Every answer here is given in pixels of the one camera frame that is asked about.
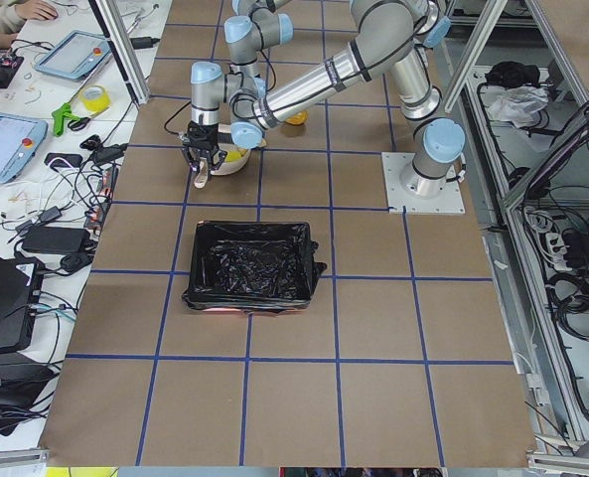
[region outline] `black bag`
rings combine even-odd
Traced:
[[[305,223],[202,222],[188,289],[193,309],[271,311],[307,308],[327,264]]]
[[[520,87],[524,84],[539,86],[540,72],[535,65],[524,65],[517,62],[501,62],[486,73],[488,84],[497,84],[506,89]]]

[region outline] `orange object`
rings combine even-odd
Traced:
[[[307,116],[309,116],[307,111],[301,111],[285,119],[285,122],[292,124],[293,126],[300,126],[301,124],[305,124],[305,121],[307,121]]]

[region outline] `light blue joint cover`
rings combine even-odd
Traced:
[[[221,67],[216,63],[196,62],[191,70],[191,84],[200,84],[216,80],[223,74]]]
[[[281,43],[279,45],[284,45],[290,42],[294,37],[294,25],[292,24],[290,16],[286,13],[279,13],[278,26],[281,34]]]
[[[264,97],[267,94],[267,84],[265,84],[265,79],[254,78],[254,84],[256,84],[258,97]]]
[[[466,136],[464,129],[455,121],[440,118],[426,126],[423,142],[431,159],[440,164],[449,164],[462,153]]]
[[[435,24],[433,29],[429,32],[429,34],[422,42],[426,48],[435,48],[437,47],[444,37],[446,37],[451,29],[451,19],[449,17],[442,17],[440,20]]]
[[[230,127],[232,142],[243,149],[254,149],[263,139],[263,130],[247,121],[237,121]]]
[[[223,24],[225,41],[228,43],[238,42],[241,38],[249,35],[252,30],[252,21],[249,17],[230,17]]]

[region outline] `robotic arm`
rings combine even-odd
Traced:
[[[233,0],[240,16],[225,22],[231,73],[213,63],[193,65],[192,121],[182,137],[194,171],[216,170],[219,151],[219,108],[231,109],[232,142],[257,147],[265,130],[361,81],[390,73],[400,92],[402,113],[414,129],[417,153],[403,172],[407,190],[425,198],[437,194],[451,164],[464,146],[464,133],[449,119],[437,118],[440,92],[426,74],[414,39],[432,48],[448,32],[432,0],[351,0],[358,35],[347,46],[301,77],[266,93],[257,75],[256,55],[263,48],[291,39],[291,22],[274,12],[289,0]]]

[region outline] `metal mounting plate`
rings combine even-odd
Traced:
[[[414,154],[404,152],[383,152],[382,167],[384,168],[384,185],[386,186],[386,202],[392,214],[444,214],[460,216],[465,213],[460,185],[447,182],[439,196],[434,199],[421,199],[404,190],[400,185],[400,172],[406,164],[413,160]],[[447,177],[455,177],[453,169]]]

